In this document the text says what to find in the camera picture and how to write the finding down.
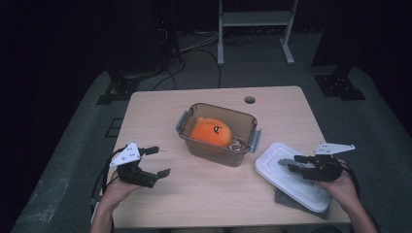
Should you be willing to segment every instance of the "orange plush toy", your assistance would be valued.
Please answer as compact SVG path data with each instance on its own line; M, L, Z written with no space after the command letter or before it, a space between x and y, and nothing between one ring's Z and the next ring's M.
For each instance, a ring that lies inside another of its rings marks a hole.
M232 141L230 128L213 118L199 117L191 130L190 137L209 144L228 148Z

